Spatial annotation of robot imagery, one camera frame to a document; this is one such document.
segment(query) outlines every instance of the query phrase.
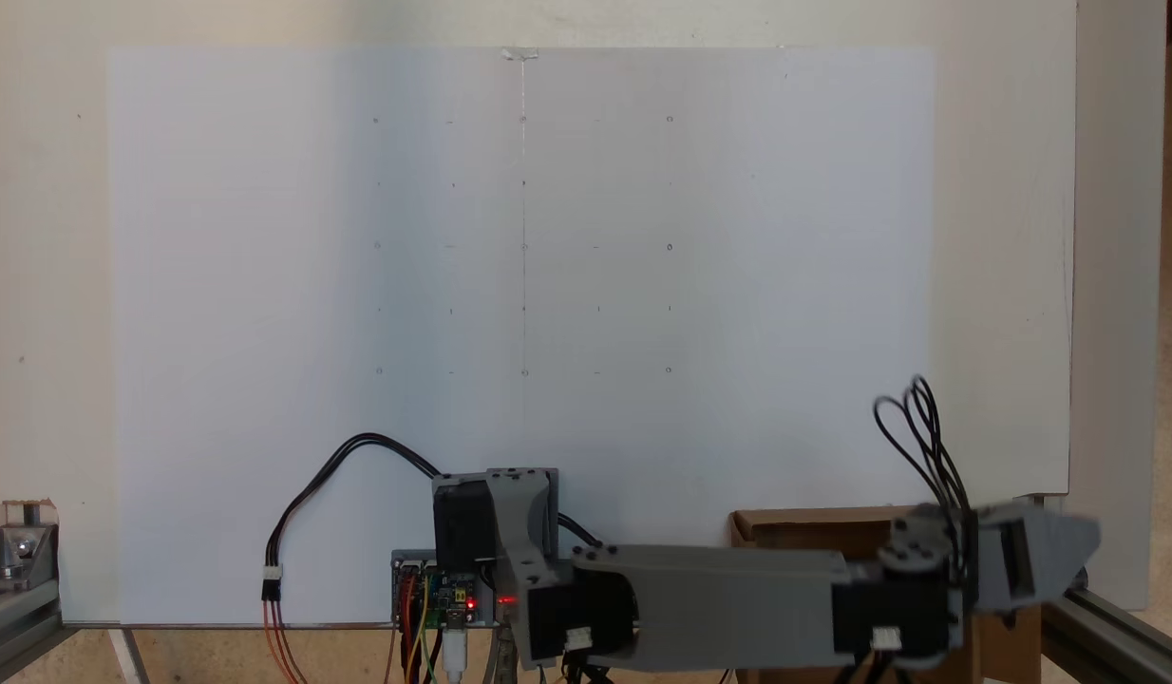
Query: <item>white paper sheet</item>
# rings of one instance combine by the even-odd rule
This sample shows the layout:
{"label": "white paper sheet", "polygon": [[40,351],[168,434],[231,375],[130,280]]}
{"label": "white paper sheet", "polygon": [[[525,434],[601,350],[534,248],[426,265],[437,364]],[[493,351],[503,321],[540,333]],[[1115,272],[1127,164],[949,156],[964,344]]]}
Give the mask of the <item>white paper sheet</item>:
{"label": "white paper sheet", "polygon": [[[605,540],[909,502],[868,404],[929,364],[924,50],[111,56],[124,623],[253,623],[340,440],[564,468]],[[379,622],[429,484],[363,450],[286,618]]]}

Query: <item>black cable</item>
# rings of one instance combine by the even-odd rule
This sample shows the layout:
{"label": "black cable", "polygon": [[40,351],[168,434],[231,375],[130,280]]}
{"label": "black cable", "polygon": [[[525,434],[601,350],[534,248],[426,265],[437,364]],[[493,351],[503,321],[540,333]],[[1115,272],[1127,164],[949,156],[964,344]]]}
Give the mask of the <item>black cable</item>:
{"label": "black cable", "polygon": [[[894,438],[894,435],[881,420],[881,406],[886,404],[901,412],[907,428],[915,438],[920,454],[924,457],[922,465]],[[936,497],[941,515],[945,517],[946,536],[954,548],[954,554],[950,558],[954,579],[965,590],[967,607],[973,606],[979,591],[977,515],[969,506],[969,495],[965,488],[962,476],[959,473],[954,459],[949,456],[945,442],[942,442],[941,415],[932,385],[924,379],[924,376],[917,375],[912,378],[907,390],[904,391],[902,399],[878,397],[873,402],[873,420],[878,424],[881,435],[915,468],[915,472],[924,478],[924,483]],[[954,512],[960,514],[960,525],[962,525],[962,542],[960,543],[954,524]]]}
{"label": "black cable", "polygon": [[379,445],[386,447],[386,450],[395,451],[400,458],[406,459],[409,464],[413,464],[417,471],[422,471],[427,477],[440,476],[438,468],[430,465],[429,461],[417,456],[417,451],[410,450],[408,446],[401,445],[400,442],[383,435],[374,432],[363,432],[361,435],[355,435],[350,437],[340,445],[338,450],[329,456],[328,461],[320,468],[316,477],[309,481],[307,486],[304,487],[304,492],[300,492],[294,501],[291,501],[291,506],[282,513],[281,519],[278,520],[278,525],[273,528],[273,534],[270,534],[270,541],[265,546],[265,565],[277,566],[278,565],[278,547],[282,541],[282,529],[286,529],[286,525],[291,519],[291,514],[295,512],[305,501],[312,497],[316,490],[320,490],[321,485],[333,476],[338,467],[355,451],[359,446],[366,445]]}
{"label": "black cable", "polygon": [[595,549],[602,548],[604,542],[599,541],[598,536],[594,536],[586,528],[578,524],[572,517],[565,514],[557,514],[557,525],[573,532],[573,535],[578,536],[579,540],[586,541],[586,546],[594,546]]}
{"label": "black cable", "polygon": [[856,665],[844,666],[837,676],[834,676],[834,684],[851,684],[852,679],[856,677],[856,672],[860,669],[860,662],[856,662]]}
{"label": "black cable", "polygon": [[[288,520],[291,520],[291,514],[298,511],[299,507],[302,506],[304,502],[307,501],[313,493],[316,493],[316,490],[320,490],[321,486],[325,485],[325,481],[327,481],[328,478],[332,477],[335,471],[338,471],[338,467],[343,461],[346,461],[346,459],[348,458],[348,456],[353,453],[353,451],[355,451],[359,446],[366,446],[366,445],[377,445],[386,447],[386,450],[395,451],[395,453],[398,454],[400,458],[406,459],[409,464],[413,465],[413,467],[416,467],[417,471],[422,471],[423,476],[425,477],[434,478],[442,474],[442,472],[440,472],[437,467],[434,467],[434,465],[423,459],[422,456],[418,456],[417,451],[410,450],[406,445],[401,445],[400,442],[393,439],[391,437],[387,437],[384,435],[380,435],[376,432],[363,432],[361,435],[355,435],[354,437],[348,438],[346,442],[343,442],[342,445],[338,447],[338,450],[333,452],[333,456],[329,456],[328,461],[326,461],[325,465],[321,466],[320,471],[316,472],[316,476],[312,479],[312,481],[309,481],[308,485],[304,487],[304,492],[300,492],[299,495],[294,498],[294,501],[291,501],[291,506],[287,506],[286,511],[282,512],[281,519],[279,519],[278,525],[273,527],[273,534],[270,534],[270,540],[268,542],[266,542],[265,546],[266,566],[278,566],[278,555],[279,550],[281,550],[279,548],[281,548],[282,532],[286,529]],[[577,536],[581,538],[581,541],[586,541],[587,545],[591,546],[604,545],[602,541],[599,541],[598,536],[594,536],[590,532],[586,532],[586,528],[582,527],[580,524],[578,524],[577,520],[572,519],[572,517],[559,514],[557,515],[557,524],[559,524],[565,529],[568,529],[568,532],[577,534]],[[268,595],[270,601],[277,601],[278,597],[275,596],[279,595],[281,590],[278,589],[278,593],[274,593],[273,589],[278,589],[277,586],[274,586],[273,588],[264,588],[263,598],[266,595]]]}
{"label": "black cable", "polygon": [[864,679],[864,684],[878,684],[881,678],[885,677],[886,668],[890,668],[890,656],[885,654],[878,654],[873,656],[873,666],[868,669],[868,675]]}

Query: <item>beige wall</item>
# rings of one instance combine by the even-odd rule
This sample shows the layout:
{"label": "beige wall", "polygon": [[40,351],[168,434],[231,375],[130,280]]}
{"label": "beige wall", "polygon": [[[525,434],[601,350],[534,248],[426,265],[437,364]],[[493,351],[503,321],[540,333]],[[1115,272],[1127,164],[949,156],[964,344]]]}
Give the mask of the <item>beige wall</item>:
{"label": "beige wall", "polygon": [[[1144,615],[1151,623],[1172,634],[1172,48],[1168,70],[1151,608]],[[379,682],[382,680],[387,656],[387,637],[388,634],[381,631],[305,631],[294,634],[293,645],[295,657],[304,663],[313,684]],[[138,632],[138,641],[154,682],[265,682],[274,677],[274,665],[260,632],[148,631]],[[473,637],[475,651],[481,651],[482,641],[483,634]],[[393,671],[393,677],[398,677],[398,673]],[[626,675],[621,682],[638,679],[711,684],[716,675]],[[103,631],[79,634],[12,679],[18,684],[121,680],[113,648]]]}

